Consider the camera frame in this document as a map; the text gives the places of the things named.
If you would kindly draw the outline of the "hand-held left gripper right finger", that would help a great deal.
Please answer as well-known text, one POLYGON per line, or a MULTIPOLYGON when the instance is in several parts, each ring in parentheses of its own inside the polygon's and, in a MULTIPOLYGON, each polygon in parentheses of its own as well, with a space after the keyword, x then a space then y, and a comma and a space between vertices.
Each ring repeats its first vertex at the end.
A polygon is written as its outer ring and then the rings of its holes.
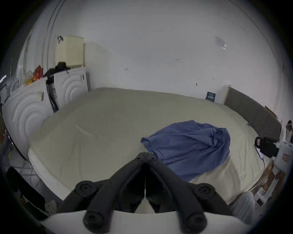
POLYGON ((146 153, 148 173, 162 185, 170 197, 170 205, 163 210, 176 210, 183 233, 201 233, 207 228, 208 220, 204 212, 233 216, 232 211, 214 186, 207 183, 193 184, 183 181, 153 153, 146 153))

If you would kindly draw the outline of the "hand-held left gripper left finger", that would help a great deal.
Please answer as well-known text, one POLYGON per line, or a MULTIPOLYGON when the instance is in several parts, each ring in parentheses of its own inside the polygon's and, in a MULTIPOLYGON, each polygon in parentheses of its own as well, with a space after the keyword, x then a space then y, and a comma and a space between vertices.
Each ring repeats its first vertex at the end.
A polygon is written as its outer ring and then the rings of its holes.
POLYGON ((86 210, 83 225, 91 233, 108 233, 114 210, 134 213, 145 197, 146 152, 141 152, 107 180, 81 181, 57 213, 86 210))

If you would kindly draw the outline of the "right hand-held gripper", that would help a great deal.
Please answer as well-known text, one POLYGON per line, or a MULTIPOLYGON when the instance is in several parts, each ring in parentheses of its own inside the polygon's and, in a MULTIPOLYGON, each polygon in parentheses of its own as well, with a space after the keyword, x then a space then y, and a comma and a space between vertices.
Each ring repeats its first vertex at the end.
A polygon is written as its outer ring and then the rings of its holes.
MULTIPOLYGON (((273 158, 274 166, 278 170, 291 170, 293 163, 293 146, 291 143, 285 140, 285 127, 281 128, 279 142, 274 142, 269 137, 264 138, 265 148, 262 152, 269 158, 273 158)), ((255 138, 255 147, 261 148, 263 138, 255 138)))

